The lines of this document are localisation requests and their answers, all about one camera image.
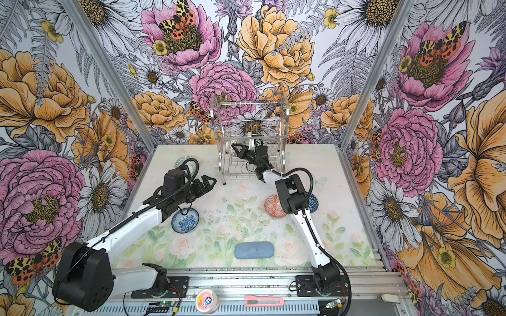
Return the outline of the white black lattice bowl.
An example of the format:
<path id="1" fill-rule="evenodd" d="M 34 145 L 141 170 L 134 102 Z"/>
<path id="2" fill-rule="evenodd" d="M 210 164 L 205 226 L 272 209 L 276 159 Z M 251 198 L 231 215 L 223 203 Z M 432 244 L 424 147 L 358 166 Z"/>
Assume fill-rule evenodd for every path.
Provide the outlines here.
<path id="1" fill-rule="evenodd" d="M 241 146 L 238 139 L 229 140 L 227 143 L 229 144 L 229 154 L 232 157 L 237 157 L 237 153 L 241 151 Z"/>

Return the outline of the steel wire dish rack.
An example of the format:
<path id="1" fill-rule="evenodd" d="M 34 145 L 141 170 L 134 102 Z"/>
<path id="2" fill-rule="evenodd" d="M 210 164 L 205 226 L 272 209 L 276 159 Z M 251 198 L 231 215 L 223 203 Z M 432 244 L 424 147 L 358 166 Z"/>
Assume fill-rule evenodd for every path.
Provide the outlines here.
<path id="1" fill-rule="evenodd" d="M 229 154 L 229 140 L 253 148 L 253 140 L 268 147 L 270 163 L 286 170 L 285 147 L 289 131 L 289 103 L 282 92 L 258 101 L 227 101 L 214 94 L 210 103 L 211 127 L 218 150 L 217 168 L 222 184 L 231 179 L 257 178 L 255 166 Z"/>

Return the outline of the blue floral ceramic bowl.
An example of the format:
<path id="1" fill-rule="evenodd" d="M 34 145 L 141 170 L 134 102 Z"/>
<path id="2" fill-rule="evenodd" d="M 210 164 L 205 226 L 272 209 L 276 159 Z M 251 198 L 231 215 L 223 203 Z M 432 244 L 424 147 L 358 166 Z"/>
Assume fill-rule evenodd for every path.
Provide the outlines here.
<path id="1" fill-rule="evenodd" d="M 178 234 L 193 231 L 200 221 L 200 214 L 194 208 L 184 208 L 176 212 L 171 220 L 172 229 Z"/>

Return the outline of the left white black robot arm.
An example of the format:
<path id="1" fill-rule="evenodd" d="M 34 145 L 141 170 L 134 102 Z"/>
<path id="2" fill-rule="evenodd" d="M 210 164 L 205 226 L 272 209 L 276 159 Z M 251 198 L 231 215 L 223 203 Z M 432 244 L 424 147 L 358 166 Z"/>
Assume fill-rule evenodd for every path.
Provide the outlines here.
<path id="1" fill-rule="evenodd" d="M 169 219 L 182 204 L 211 192 L 216 182 L 206 175 L 198 178 L 187 167 L 167 171 L 163 185 L 138 210 L 96 238 L 73 242 L 63 250 L 52 289 L 55 301 L 93 312 L 110 297 L 129 292 L 164 294 L 169 288 L 166 268 L 155 263 L 122 269 L 112 265 L 142 235 Z"/>

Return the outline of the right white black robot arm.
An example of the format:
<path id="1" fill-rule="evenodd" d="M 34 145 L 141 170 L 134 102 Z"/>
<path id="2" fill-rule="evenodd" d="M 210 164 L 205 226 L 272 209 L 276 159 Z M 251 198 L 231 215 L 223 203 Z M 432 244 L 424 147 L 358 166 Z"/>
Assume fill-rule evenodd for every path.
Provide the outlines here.
<path id="1" fill-rule="evenodd" d="M 316 289 L 322 294 L 333 291 L 343 280 L 345 270 L 325 249 L 312 220 L 309 199 L 314 181 L 311 172 L 303 167 L 287 172 L 276 170 L 268 161 L 265 145 L 255 145 L 251 149 L 245 144 L 232 144 L 231 148 L 239 159 L 255 166 L 258 180 L 275 186 L 281 208 L 298 226 L 308 248 Z"/>

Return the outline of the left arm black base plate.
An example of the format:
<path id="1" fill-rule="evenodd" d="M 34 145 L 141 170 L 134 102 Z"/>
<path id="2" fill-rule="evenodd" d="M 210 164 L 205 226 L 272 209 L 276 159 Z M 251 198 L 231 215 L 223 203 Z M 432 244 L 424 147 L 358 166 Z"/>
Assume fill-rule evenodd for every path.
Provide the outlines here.
<path id="1" fill-rule="evenodd" d="M 185 298 L 189 280 L 187 276 L 168 276 L 167 282 L 163 283 L 162 287 L 155 286 L 147 290 L 133 291 L 130 297 L 132 299 Z"/>

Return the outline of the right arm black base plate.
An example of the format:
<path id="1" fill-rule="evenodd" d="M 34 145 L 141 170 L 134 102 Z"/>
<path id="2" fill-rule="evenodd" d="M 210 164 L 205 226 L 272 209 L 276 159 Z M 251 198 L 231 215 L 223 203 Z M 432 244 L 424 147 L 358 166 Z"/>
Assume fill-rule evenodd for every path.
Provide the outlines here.
<path id="1" fill-rule="evenodd" d="M 298 297 L 349 297 L 351 288 L 348 280 L 342 280 L 334 286 L 326 290 L 319 291 L 316 287 L 313 276 L 310 275 L 297 275 L 295 277 L 296 294 Z"/>

